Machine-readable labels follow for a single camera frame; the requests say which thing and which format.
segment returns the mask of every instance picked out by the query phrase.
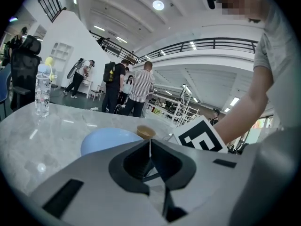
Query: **round ceiling light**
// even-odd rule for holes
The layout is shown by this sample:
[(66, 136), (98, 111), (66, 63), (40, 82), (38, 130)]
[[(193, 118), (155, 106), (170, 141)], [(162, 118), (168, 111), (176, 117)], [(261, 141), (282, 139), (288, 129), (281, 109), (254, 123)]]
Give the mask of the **round ceiling light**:
[(159, 1), (159, 0), (156, 0), (152, 3), (152, 6), (154, 7), (154, 9), (156, 10), (162, 10), (164, 8), (164, 3)]

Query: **tabletop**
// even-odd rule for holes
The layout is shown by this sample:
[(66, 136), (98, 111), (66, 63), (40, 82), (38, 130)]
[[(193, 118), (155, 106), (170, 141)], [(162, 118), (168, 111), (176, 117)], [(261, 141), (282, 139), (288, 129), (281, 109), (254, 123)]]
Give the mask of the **tabletop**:
[(8, 183), (30, 193), (43, 181), (80, 157), (86, 135), (99, 128), (121, 128), (136, 133), (138, 125), (163, 139), (172, 132), (165, 123), (49, 104), (46, 118), (35, 114), (34, 103), (22, 107), (0, 123), (0, 166)]

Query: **man in striped shirt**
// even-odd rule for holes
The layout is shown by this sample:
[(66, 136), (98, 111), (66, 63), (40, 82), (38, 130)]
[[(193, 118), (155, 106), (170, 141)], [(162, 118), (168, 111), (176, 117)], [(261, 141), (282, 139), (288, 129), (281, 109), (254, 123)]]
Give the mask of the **man in striped shirt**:
[(146, 97), (155, 84), (155, 77), (150, 73), (151, 70), (152, 63), (146, 61), (144, 69), (135, 72), (132, 91), (122, 112), (123, 115), (129, 115), (134, 109), (133, 116), (140, 117)]

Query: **bowl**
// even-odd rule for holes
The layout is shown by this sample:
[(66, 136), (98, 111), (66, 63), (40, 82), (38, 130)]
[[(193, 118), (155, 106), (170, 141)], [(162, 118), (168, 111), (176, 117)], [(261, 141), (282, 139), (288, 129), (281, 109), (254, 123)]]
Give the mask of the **bowl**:
[(147, 126), (137, 126), (137, 135), (145, 140), (151, 139), (156, 135), (156, 132)]
[(85, 137), (80, 147), (80, 154), (102, 151), (125, 143), (143, 140), (137, 134), (119, 128), (101, 128)]

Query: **black metal railing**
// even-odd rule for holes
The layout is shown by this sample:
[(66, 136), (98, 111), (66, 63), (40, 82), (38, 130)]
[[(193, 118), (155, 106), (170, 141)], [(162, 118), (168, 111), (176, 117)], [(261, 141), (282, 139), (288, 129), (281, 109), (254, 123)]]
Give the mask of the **black metal railing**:
[(62, 11), (58, 0), (38, 0), (38, 2), (51, 22), (53, 22)]
[(199, 49), (231, 49), (249, 53), (255, 53), (255, 48), (258, 41), (238, 39), (238, 38), (205, 38), (190, 40), (181, 43), (169, 45), (164, 48), (157, 49), (151, 53), (141, 56), (138, 63), (157, 57), (191, 51)]
[(132, 65), (135, 65), (138, 62), (138, 57), (132, 52), (121, 47), (119, 44), (112, 42), (96, 33), (89, 31), (92, 36), (96, 39), (98, 44), (102, 49), (118, 58), (127, 59)]

